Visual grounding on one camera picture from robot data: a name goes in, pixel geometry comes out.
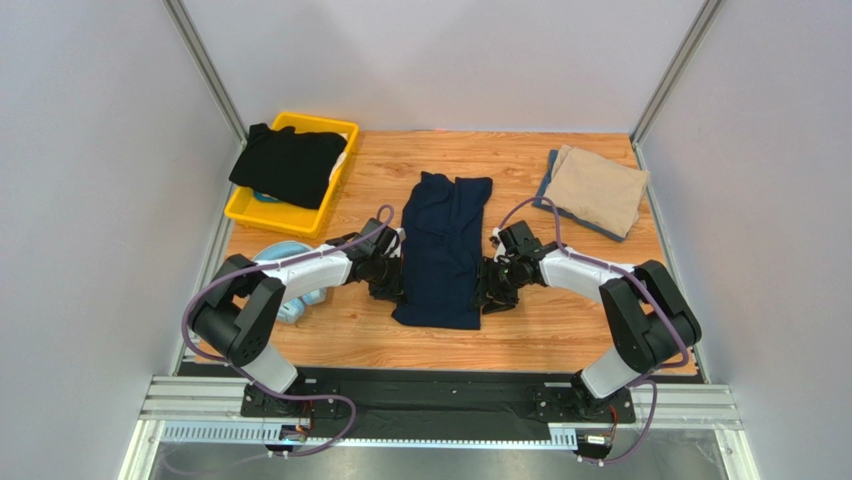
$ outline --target gray wall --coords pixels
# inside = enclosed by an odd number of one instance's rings
[[[701,0],[187,0],[243,121],[632,129]]]
[[[729,1],[642,151],[767,479],[849,478],[852,4]]]
[[[0,18],[0,476],[115,478],[236,142],[160,2]]]

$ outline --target wood grain surface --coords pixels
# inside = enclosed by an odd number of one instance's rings
[[[637,168],[624,134],[491,133],[440,131],[362,132],[345,167],[330,218],[316,240],[241,225],[234,227],[227,255],[251,258],[263,248],[297,239],[312,246],[359,231],[383,203],[402,208],[420,172],[454,177],[491,177],[494,191],[485,206],[483,252],[506,213],[534,195],[551,149],[562,144],[596,152]],[[618,243],[564,219],[562,238],[578,251],[623,263],[663,261],[647,199],[639,221]],[[548,212],[524,207],[513,220],[526,220],[547,243],[554,238]],[[482,317],[478,331],[406,327],[390,314],[393,305],[372,300],[366,284],[329,290],[328,300],[309,306],[294,325],[278,323],[272,342],[295,365],[573,372],[586,367],[611,345],[603,308],[566,290],[528,286],[518,308]],[[677,373],[695,373],[693,362]]]

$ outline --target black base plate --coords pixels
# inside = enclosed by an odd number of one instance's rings
[[[302,383],[293,385],[287,390],[288,395],[324,395],[335,394],[340,391],[340,387],[335,383]],[[314,418],[337,418],[338,402],[329,402],[328,400],[316,401],[311,405],[311,413]],[[288,402],[272,398],[269,395],[261,392],[253,385],[246,385],[245,395],[243,396],[243,405],[240,408],[240,415],[249,418],[287,418],[299,417],[302,413],[304,402]]]
[[[570,387],[536,387],[534,390],[536,415],[542,422],[612,423],[612,413],[608,406],[612,405],[618,414],[618,423],[636,423],[633,399],[626,388],[616,392],[602,409],[603,413],[591,418],[580,417],[569,408],[567,399],[573,396]]]

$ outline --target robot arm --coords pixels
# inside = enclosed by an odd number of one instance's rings
[[[483,314],[514,308],[518,289],[529,284],[565,288],[602,303],[614,346],[572,380],[575,410],[598,414],[607,400],[638,377],[651,373],[678,353],[678,346],[657,312],[646,314],[639,291],[623,272],[633,272],[690,347],[701,339],[701,327],[659,262],[639,266],[616,264],[580,255],[555,243],[542,245],[526,222],[495,231],[494,259],[483,261],[474,306]]]
[[[375,237],[345,251],[332,251],[353,238],[384,228]],[[367,281],[376,299],[401,298],[399,247],[402,230],[382,227],[370,219],[360,234],[330,240],[315,250],[289,257],[289,265],[236,277],[202,297],[190,313],[189,328],[206,340],[231,365],[238,367],[268,388],[283,393],[296,380],[296,368],[269,343],[278,307],[308,292]],[[298,262],[298,257],[310,260]],[[233,255],[216,272],[214,280],[259,264],[279,261],[250,261]],[[234,297],[248,297],[240,308]]]

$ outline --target beige towel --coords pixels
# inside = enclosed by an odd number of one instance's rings
[[[648,178],[648,172],[563,145],[545,195],[577,218],[626,237],[639,219]]]

